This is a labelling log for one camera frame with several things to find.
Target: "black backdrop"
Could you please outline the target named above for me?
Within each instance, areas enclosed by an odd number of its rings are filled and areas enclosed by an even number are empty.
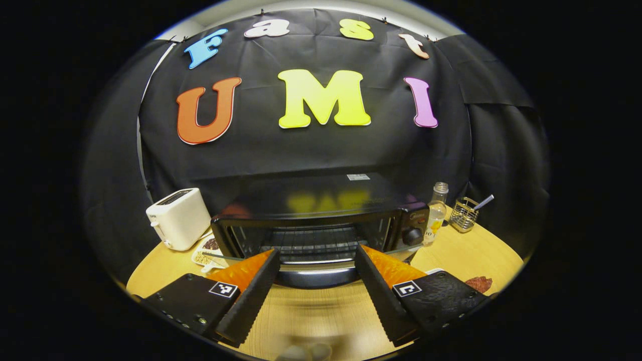
[[[13,92],[6,104],[28,110],[34,121],[23,125],[36,143],[20,143],[32,166],[22,167],[13,178],[17,189],[30,185],[31,202],[14,215],[17,222],[34,222],[31,242],[3,244],[10,255],[4,260],[10,271],[4,279],[5,290],[10,288],[4,296],[8,300],[8,323],[3,328],[10,343],[7,352],[14,348],[25,359],[225,358],[162,320],[147,317],[113,284],[83,233],[76,171],[89,108],[124,59],[161,29],[210,4],[156,6],[156,1],[114,0],[91,6],[42,3],[25,11],[38,32],[21,35],[47,37],[39,47],[12,42],[12,49],[23,52],[10,57],[16,69],[29,69],[15,84],[31,84],[28,94],[33,96]],[[612,73],[596,67],[634,68],[633,58],[609,57],[629,48],[620,35],[633,33],[638,23],[636,6],[534,3],[525,8],[523,3],[493,1],[461,7],[452,1],[434,1],[429,7],[452,18],[502,59],[542,110],[553,165],[551,213],[545,227],[548,242],[540,244],[500,298],[467,327],[451,330],[450,337],[426,344],[406,358],[429,355],[445,360],[452,358],[446,353],[454,353],[458,358],[478,359],[490,349],[500,359],[550,358],[550,350],[557,349],[593,358],[623,359],[628,353],[635,359],[639,338],[631,325],[639,319],[639,303],[623,294],[620,287],[627,279],[619,272],[632,274],[626,265],[633,263],[626,262],[626,254],[606,252],[602,245],[610,238],[601,236],[601,242],[594,242],[588,237],[586,214],[569,211],[569,205],[598,200],[598,188],[590,181],[599,173],[595,164],[610,170],[606,157],[614,155],[598,152],[610,145],[609,127],[602,125],[605,119],[613,119],[613,109],[626,114],[623,105],[634,103],[628,87],[614,87]],[[24,19],[14,15],[2,14],[9,24],[15,20],[24,28]],[[598,31],[595,24],[609,31]],[[61,34],[73,34],[73,38],[49,41]],[[83,51],[78,51],[79,44]],[[596,134],[601,146],[588,146],[585,140],[595,139]],[[636,254],[635,249],[627,251]],[[624,262],[615,267],[605,261],[608,256]],[[605,267],[612,272],[605,272]]]
[[[366,21],[374,39],[344,37],[339,21]],[[244,38],[245,30],[266,19],[287,19],[281,37]],[[184,51],[220,29],[219,52],[195,69]],[[252,181],[265,177],[379,172],[401,191],[429,201],[432,185],[449,184],[447,203],[468,196],[496,199],[478,220],[525,257],[541,235],[548,201],[548,148],[534,104],[504,65],[468,35],[428,42],[424,60],[410,51],[400,33],[411,33],[353,13],[289,10],[247,17],[204,31],[169,48],[147,44],[112,81],[90,116],[93,130],[81,183],[84,220],[96,249],[126,282],[157,243],[144,209],[178,189],[198,187],[212,215]],[[321,125],[312,114],[306,128],[282,129],[284,70],[307,69],[322,85],[337,70],[357,71],[366,127]],[[238,76],[229,129],[219,139],[189,145],[177,136],[179,94],[211,89]],[[427,81],[437,128],[414,124],[415,106],[406,76]],[[198,119],[216,115],[216,94],[199,101]],[[136,117],[145,182],[139,177]]]

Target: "metal utensil holder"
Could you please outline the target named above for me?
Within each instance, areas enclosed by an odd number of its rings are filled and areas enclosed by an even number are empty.
[[[477,216],[479,215],[479,211],[473,209],[478,204],[479,203],[468,197],[456,200],[455,208],[453,208],[450,214],[449,224],[461,233],[470,231],[475,225],[475,221],[477,221]]]

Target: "label sticker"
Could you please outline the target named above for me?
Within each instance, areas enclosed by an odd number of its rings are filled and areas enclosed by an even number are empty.
[[[394,286],[392,286],[394,290],[397,292],[399,297],[406,297],[407,295],[412,295],[416,294],[417,292],[421,292],[421,288],[417,286],[416,283],[413,281],[408,281],[404,283],[398,283]]]
[[[216,282],[209,293],[231,298],[238,287],[228,283]]]
[[[365,174],[348,174],[348,179],[351,181],[369,181],[370,177]]]

